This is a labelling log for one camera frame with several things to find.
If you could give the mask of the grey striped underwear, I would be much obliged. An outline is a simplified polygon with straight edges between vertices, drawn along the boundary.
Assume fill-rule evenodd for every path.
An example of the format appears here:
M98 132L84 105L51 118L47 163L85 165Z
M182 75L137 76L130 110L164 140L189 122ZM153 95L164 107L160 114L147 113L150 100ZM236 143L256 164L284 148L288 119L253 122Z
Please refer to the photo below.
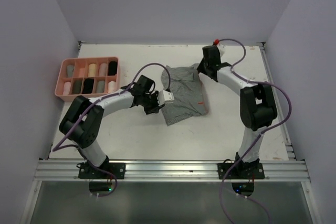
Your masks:
M208 99L205 88L197 71L198 64L189 67L170 67L161 74L164 88L169 88L174 101L162 109L168 126L194 116L208 113Z

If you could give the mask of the beige navy-trimmed underwear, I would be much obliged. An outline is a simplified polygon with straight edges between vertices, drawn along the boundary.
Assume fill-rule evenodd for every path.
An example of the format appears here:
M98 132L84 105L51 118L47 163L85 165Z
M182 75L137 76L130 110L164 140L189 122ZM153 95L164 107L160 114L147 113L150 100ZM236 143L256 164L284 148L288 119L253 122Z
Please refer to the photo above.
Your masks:
M96 63L91 63L88 65L88 77L95 77L96 76Z

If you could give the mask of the plain grey underwear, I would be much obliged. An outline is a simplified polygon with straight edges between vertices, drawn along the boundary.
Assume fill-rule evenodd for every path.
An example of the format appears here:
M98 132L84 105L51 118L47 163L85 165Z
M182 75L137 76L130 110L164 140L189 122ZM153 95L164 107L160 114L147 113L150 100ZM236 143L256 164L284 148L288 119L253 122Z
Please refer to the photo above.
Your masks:
M72 78L72 77L73 77L73 74L74 74L74 68L75 68L74 65L68 65L68 66L66 67L67 78Z

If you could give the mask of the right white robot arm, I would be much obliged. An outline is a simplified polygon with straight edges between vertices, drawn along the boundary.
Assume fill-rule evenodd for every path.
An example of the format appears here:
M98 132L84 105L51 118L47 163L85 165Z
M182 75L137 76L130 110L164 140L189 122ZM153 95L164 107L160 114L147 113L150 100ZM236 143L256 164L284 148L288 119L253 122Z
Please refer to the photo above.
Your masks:
M278 115L272 87L236 76L231 70L231 64L221 62L218 45L205 46L202 52L203 59L197 71L228 87L239 96L240 119L245 127L235 162L220 163L218 168L222 169L224 176L246 178L259 170L259 151L265 130Z

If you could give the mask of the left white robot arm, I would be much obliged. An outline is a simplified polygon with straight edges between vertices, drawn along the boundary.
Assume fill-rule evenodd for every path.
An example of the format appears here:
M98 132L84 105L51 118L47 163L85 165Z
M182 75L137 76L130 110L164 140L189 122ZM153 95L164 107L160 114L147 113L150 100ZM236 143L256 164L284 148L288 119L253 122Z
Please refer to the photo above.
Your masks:
M108 157L97 141L102 119L134 106L142 106L146 114L158 113L165 105L164 91L151 92L154 84L153 80L141 75L137 82L114 93L92 99L79 95L73 100L59 130L79 147L97 178L104 178L109 172Z

